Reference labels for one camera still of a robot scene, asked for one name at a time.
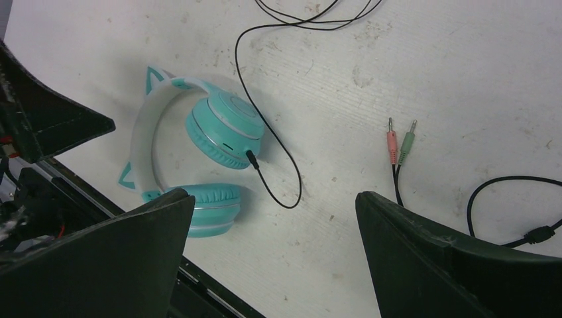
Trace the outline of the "teal cat ear headphones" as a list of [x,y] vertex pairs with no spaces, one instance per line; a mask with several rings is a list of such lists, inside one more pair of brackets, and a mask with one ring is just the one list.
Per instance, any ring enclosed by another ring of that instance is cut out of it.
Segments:
[[[165,109],[182,93],[200,89],[206,97],[196,102],[185,120],[186,132],[194,146],[210,160],[234,170],[255,162],[264,136],[264,121],[240,97],[208,81],[173,76],[162,68],[146,69],[144,103],[133,127],[129,159],[118,184],[152,201],[166,189],[158,183],[153,169],[154,135]],[[207,238],[226,233],[241,211],[240,187],[233,184],[183,185],[194,196],[195,206],[189,237]]]

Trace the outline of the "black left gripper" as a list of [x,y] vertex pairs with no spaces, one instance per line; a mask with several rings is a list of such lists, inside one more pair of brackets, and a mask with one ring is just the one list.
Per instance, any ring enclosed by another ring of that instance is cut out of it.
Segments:
[[44,85],[1,44],[1,252],[22,252],[123,214],[49,159],[114,130],[112,119]]

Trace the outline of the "black cable pink green plugs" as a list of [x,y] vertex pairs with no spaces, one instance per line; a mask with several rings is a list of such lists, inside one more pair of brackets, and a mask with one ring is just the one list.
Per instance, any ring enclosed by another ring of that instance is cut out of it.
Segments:
[[[404,202],[400,193],[400,172],[402,166],[404,165],[408,155],[411,152],[412,146],[416,139],[415,129],[417,126],[417,121],[412,121],[409,130],[404,135],[404,139],[401,144],[398,143],[396,136],[396,131],[394,130],[394,122],[390,117],[388,119],[388,132],[386,133],[387,147],[389,161],[392,169],[392,179],[394,184],[394,191],[396,196],[396,203],[400,206],[404,206]],[[500,182],[511,182],[511,181],[531,181],[539,182],[543,184],[549,184],[554,186],[561,186],[561,182],[558,180],[553,180],[550,178],[543,178],[537,176],[502,176],[498,178],[492,178],[480,184],[471,194],[467,203],[466,209],[466,220],[467,227],[469,230],[469,235],[471,237],[476,237],[475,229],[473,225],[473,206],[476,201],[477,195],[484,189],[490,187],[493,184]],[[538,244],[545,242],[555,236],[556,231],[561,228],[561,221],[558,220],[553,225],[544,225],[541,227],[534,228],[528,231],[526,234],[515,241],[508,242],[504,244],[507,248],[516,248],[525,244]]]

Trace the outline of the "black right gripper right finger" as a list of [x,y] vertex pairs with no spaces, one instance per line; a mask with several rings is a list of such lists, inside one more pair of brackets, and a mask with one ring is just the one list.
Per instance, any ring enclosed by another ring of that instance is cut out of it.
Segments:
[[560,317],[561,259],[486,242],[373,191],[355,211],[382,317]]

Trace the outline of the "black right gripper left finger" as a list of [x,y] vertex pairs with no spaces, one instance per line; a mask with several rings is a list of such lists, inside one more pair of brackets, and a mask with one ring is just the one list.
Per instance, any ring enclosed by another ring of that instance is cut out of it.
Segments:
[[1,257],[2,317],[165,317],[195,199],[182,189]]

